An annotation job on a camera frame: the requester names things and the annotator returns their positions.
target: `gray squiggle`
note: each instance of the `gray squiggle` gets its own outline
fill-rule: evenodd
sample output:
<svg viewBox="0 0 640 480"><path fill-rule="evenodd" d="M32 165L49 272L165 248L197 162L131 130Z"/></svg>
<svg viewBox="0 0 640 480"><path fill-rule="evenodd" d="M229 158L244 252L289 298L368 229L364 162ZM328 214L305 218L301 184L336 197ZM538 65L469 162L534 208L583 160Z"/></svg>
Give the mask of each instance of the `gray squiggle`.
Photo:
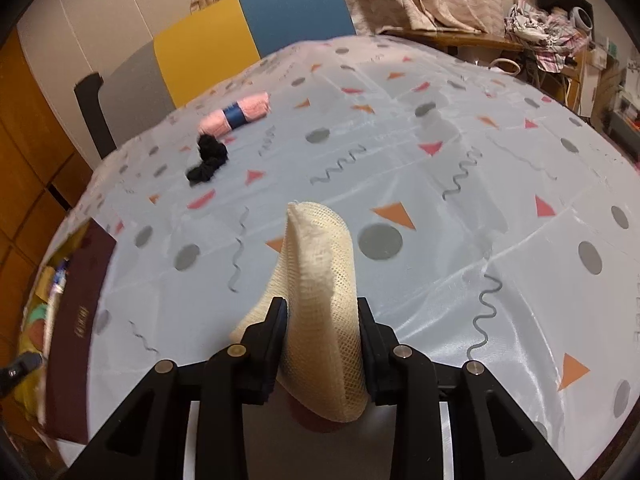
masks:
<svg viewBox="0 0 640 480"><path fill-rule="evenodd" d="M229 281L226 284L226 286L228 286L231 292L238 291L235 288L236 283L240 279L240 273L241 273L240 267L238 266L238 260L240 259L240 256L242 256L242 253L244 252L244 243L242 242L241 237L244 235L246 231L246 227L244 226L244 221L248 216L249 216L249 208L245 207L244 212L242 213L240 219L238 220L238 223L240 224L240 227L241 227L240 234L238 237L236 237L236 242L238 242L238 250L234 254L233 258L231 259L231 263L236 268L236 270L234 270L234 274L231 276L231 278L229 278Z"/></svg>
<svg viewBox="0 0 640 480"><path fill-rule="evenodd" d="M273 142L273 137L276 134L275 131L276 131L276 127L272 126L271 128L268 128L267 131L264 133L265 139L264 139L264 142L262 143L262 147L260 148L260 150L258 150L258 155L262 156L264 152L271 149L271 143Z"/></svg>
<svg viewBox="0 0 640 480"><path fill-rule="evenodd" d="M479 333L482 334L482 336L484 336L484 340L480 343L476 343L471 345L467 350L466 350L466 358L471 361L472 357L471 357L471 351L475 350L476 348L480 348L481 346L484 346L487 344L487 342L489 341L489 335L487 334L487 332L485 332L484 330L482 330L479 326L478 326L478 320L479 319L493 319L497 314L498 311L496 310L496 308L491 304L491 303L487 303L483 298L485 294L495 294L496 292L498 292L501 288L502 288L502 282L500 279L498 278L494 278L493 276L489 276L488 274L484 275L486 278L488 278L489 280L491 280L494 283L497 283L498 286L496 288L486 288L485 290L483 290L480 293L480 296L478 296L478 300L480 301L480 303L482 303L484 306L487 306L491 309L491 314L478 314L474 320L472 321L474 324L474 328L476 330L478 330Z"/></svg>
<svg viewBox="0 0 640 480"><path fill-rule="evenodd" d="M326 177L324 176L313 176L309 179L309 182L313 185L316 182L329 182L331 180L331 175L329 175L329 173L342 173L344 171L344 166L343 164L355 164L356 162L356 157L355 155L353 155L354 153L365 153L367 151L367 149L362 145L362 144L358 144L358 149L357 150L349 150L349 156L351 157L351 160L349 160L348 158L344 158L343 156L340 157L338 160L335 161L336 165L338 166L337 168L326 168L324 170L324 173L326 174Z"/></svg>
<svg viewBox="0 0 640 480"><path fill-rule="evenodd" d="M136 327L136 324L130 319L129 319L129 322L131 323L131 330L133 332L133 335L136 336L139 339L142 339L142 344L144 345L145 350L147 352L155 352L155 354L158 355L160 352L157 349L153 348L152 346L149 346L146 343L146 337L144 337L142 334L138 333L138 328Z"/></svg>
<svg viewBox="0 0 640 480"><path fill-rule="evenodd" d="M497 142L495 142L495 140L493 140L491 137L487 136L487 139L489 139L489 142L491 142L496 148L500 148L504 152L509 153L514 158L517 158L519 161L526 162L527 164L529 164L531 166L532 170L541 171L542 173L545 173L546 176L548 176L551 180L558 180L558 177L553 176L552 174L550 174L545 168L540 168L540 167L536 166L535 164L533 164L533 162L531 162L529 159L524 158L523 156L516 155L515 153L513 153L506 146L502 146L502 145L498 144Z"/></svg>
<svg viewBox="0 0 640 480"><path fill-rule="evenodd" d="M469 170L467 168L470 168L472 166L477 166L478 165L478 160L474 157L477 158L482 158L482 152L480 150L478 150L477 148L474 148L473 146L471 147L471 149L466 152L466 159L465 160L461 160L458 163L458 167L460 168L460 171L462 171L462 173L458 173L455 174L452 177L453 183L456 185L455 189L445 189L442 192L442 199L446 200L447 199L447 195L450 194L454 194L454 193L459 193L462 188L460 187L460 183L458 182L461 178L467 178L469 176Z"/></svg>

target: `gray circle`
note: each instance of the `gray circle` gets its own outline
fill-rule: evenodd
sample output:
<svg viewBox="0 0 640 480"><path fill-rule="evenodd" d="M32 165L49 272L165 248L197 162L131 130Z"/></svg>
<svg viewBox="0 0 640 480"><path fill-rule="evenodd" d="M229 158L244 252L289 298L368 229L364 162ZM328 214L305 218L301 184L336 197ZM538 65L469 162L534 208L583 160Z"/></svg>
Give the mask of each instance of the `gray circle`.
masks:
<svg viewBox="0 0 640 480"><path fill-rule="evenodd" d="M466 364L466 371L473 375L482 375L484 373L484 365L480 361L469 361Z"/></svg>
<svg viewBox="0 0 640 480"><path fill-rule="evenodd" d="M166 164L163 164L162 166L160 166L154 173L154 177L158 178L160 175L162 175L166 171L166 168L167 168Z"/></svg>
<svg viewBox="0 0 640 480"><path fill-rule="evenodd" d="M136 244L136 247L142 248L147 245L149 243L149 240L151 239L151 235L153 234L153 232L154 229L150 225L140 229L140 232L136 235L136 240L134 242Z"/></svg>
<svg viewBox="0 0 640 480"><path fill-rule="evenodd" d="M602 258L592 243L580 242L578 256L580 256L582 264L591 274L600 274L602 272Z"/></svg>
<svg viewBox="0 0 640 480"><path fill-rule="evenodd" d="M531 99L530 97L525 97L524 98L524 102L526 102L526 104L533 106L534 108L540 108L540 105L535 102L533 99Z"/></svg>
<svg viewBox="0 0 640 480"><path fill-rule="evenodd" d="M560 139L562 145L566 148L568 152L578 153L578 148L575 147L575 144L572 143L569 139L565 139L564 137Z"/></svg>
<svg viewBox="0 0 640 480"><path fill-rule="evenodd" d="M169 359L162 359L162 361L158 361L156 366L154 366L154 370L159 374L169 373L174 369L174 364L169 361Z"/></svg>
<svg viewBox="0 0 640 480"><path fill-rule="evenodd" d="M533 423L533 425L536 427L536 429L540 432L540 434L545 437L545 440L548 439L548 433L546 432L546 426L544 424L542 424L542 422L540 422L539 420L535 421Z"/></svg>
<svg viewBox="0 0 640 480"><path fill-rule="evenodd" d="M425 103L415 109L416 117L423 117L436 107L436 103Z"/></svg>
<svg viewBox="0 0 640 480"><path fill-rule="evenodd" d="M449 83L451 86L453 86L453 88L457 88L458 90L466 90L466 87L461 85L460 83L456 83L455 81L452 81L451 79L447 81L447 83Z"/></svg>
<svg viewBox="0 0 640 480"><path fill-rule="evenodd" d="M411 354L413 353L414 351L411 350L411 347L407 345L398 345L394 348L394 354L402 359L407 359L408 357L411 357Z"/></svg>
<svg viewBox="0 0 640 480"><path fill-rule="evenodd" d="M108 310L101 310L98 312L98 315L95 317L94 321L94 332L97 334L101 334L104 332L104 329L107 328L111 320L111 313Z"/></svg>
<svg viewBox="0 0 640 480"><path fill-rule="evenodd" d="M611 206L611 214L613 215L613 219L623 229L629 229L629 220L625 215L625 212L622 211L617 205Z"/></svg>
<svg viewBox="0 0 640 480"><path fill-rule="evenodd" d="M631 393L629 381L620 381L618 389L616 390L616 398L613 401L613 416L615 418L618 418L620 415L625 413L626 406L629 403L629 393Z"/></svg>
<svg viewBox="0 0 640 480"><path fill-rule="evenodd" d="M330 132L327 128L318 128L317 130L313 130L312 132L306 134L305 139L306 142L318 144L327 140L329 138L329 133Z"/></svg>
<svg viewBox="0 0 640 480"><path fill-rule="evenodd" d="M388 260L402 249L402 235L387 224L372 224L358 235L358 247L371 260Z"/></svg>
<svg viewBox="0 0 640 480"><path fill-rule="evenodd" d="M187 270L191 267L200 256L200 248L196 244L185 245L175 255L175 270Z"/></svg>
<svg viewBox="0 0 640 480"><path fill-rule="evenodd" d="M244 345L231 345L226 349L226 353L231 357L242 357L246 354L246 346Z"/></svg>

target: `gray dot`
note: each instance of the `gray dot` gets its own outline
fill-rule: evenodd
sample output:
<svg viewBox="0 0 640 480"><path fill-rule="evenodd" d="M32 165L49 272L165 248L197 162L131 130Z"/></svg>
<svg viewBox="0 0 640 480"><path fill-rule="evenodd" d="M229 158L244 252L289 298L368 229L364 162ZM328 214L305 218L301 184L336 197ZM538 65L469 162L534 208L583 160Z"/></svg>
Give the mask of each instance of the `gray dot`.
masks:
<svg viewBox="0 0 640 480"><path fill-rule="evenodd" d="M306 134L305 139L307 142L311 142L312 144L318 144L319 142L324 142L329 138L329 130L327 128L318 128L317 130L313 130L312 132Z"/></svg>
<svg viewBox="0 0 640 480"><path fill-rule="evenodd" d="M458 90L466 90L466 87L461 85L460 83L456 83L455 81L449 80L447 81L453 88L457 88Z"/></svg>
<svg viewBox="0 0 640 480"><path fill-rule="evenodd" d="M166 171L167 165L163 164L162 166L160 166L156 172L154 173L154 177L159 177L160 175L162 175L165 171Z"/></svg>
<svg viewBox="0 0 640 480"><path fill-rule="evenodd" d="M358 235L358 247L371 260L388 260L402 249L402 235L387 224L372 224Z"/></svg>
<svg viewBox="0 0 640 480"><path fill-rule="evenodd" d="M565 139L564 137L560 139L562 145L566 148L568 152L578 153L578 148L575 147L575 144L572 143L569 139Z"/></svg>
<svg viewBox="0 0 640 480"><path fill-rule="evenodd" d="M526 102L526 104L533 106L534 108L540 108L540 105L535 102L533 99L531 99L530 97L525 97L524 98L524 102Z"/></svg>
<svg viewBox="0 0 640 480"><path fill-rule="evenodd" d="M622 211L617 205L611 206L611 214L613 215L613 219L623 229L629 229L629 220L625 215L625 212Z"/></svg>
<svg viewBox="0 0 640 480"><path fill-rule="evenodd" d="M629 381L620 381L618 389L616 390L616 398L613 401L613 416L615 418L625 413L626 406L629 403L629 393L631 393Z"/></svg>
<svg viewBox="0 0 640 480"><path fill-rule="evenodd" d="M140 229L140 232L136 235L136 240L134 242L136 244L136 247L141 248L147 245L153 232L154 229L150 225Z"/></svg>
<svg viewBox="0 0 640 480"><path fill-rule="evenodd" d="M98 312L98 315L95 317L94 321L94 332L97 334L101 334L104 332L104 329L107 328L111 320L111 313L108 310L101 310Z"/></svg>
<svg viewBox="0 0 640 480"><path fill-rule="evenodd" d="M544 424L542 424L542 422L540 422L539 420L537 420L536 422L533 423L533 425L536 427L536 429L540 432L540 434L545 438L545 440L548 438L548 434L546 432L546 426Z"/></svg>
<svg viewBox="0 0 640 480"><path fill-rule="evenodd" d="M602 272L602 259L593 244L580 242L578 256L580 256L582 264L591 274L600 274Z"/></svg>
<svg viewBox="0 0 640 480"><path fill-rule="evenodd" d="M436 107L436 103L425 103L415 109L416 117L423 117Z"/></svg>
<svg viewBox="0 0 640 480"><path fill-rule="evenodd" d="M200 256L200 248L195 244L185 245L175 255L175 270L187 270L191 267Z"/></svg>

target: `blue panel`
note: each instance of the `blue panel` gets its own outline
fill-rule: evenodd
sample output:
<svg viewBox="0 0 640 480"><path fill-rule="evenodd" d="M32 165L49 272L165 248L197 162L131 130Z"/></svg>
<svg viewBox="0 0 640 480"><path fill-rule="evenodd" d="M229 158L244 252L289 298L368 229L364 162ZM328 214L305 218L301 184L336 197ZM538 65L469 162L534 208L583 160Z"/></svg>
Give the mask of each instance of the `blue panel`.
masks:
<svg viewBox="0 0 640 480"><path fill-rule="evenodd" d="M240 6L260 57L297 41L355 34L344 0L240 0Z"/></svg>

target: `pile of clothes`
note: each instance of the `pile of clothes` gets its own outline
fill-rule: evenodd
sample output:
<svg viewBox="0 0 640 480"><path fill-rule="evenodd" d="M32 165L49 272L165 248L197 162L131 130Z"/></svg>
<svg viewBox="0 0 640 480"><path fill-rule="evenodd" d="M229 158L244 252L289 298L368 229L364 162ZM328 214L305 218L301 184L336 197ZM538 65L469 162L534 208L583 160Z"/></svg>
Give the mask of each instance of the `pile of clothes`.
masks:
<svg viewBox="0 0 640 480"><path fill-rule="evenodd" d="M560 72L567 56L573 57L589 44L589 37L574 27L566 15L549 14L525 0L511 7L504 27L533 51L538 67L546 72Z"/></svg>

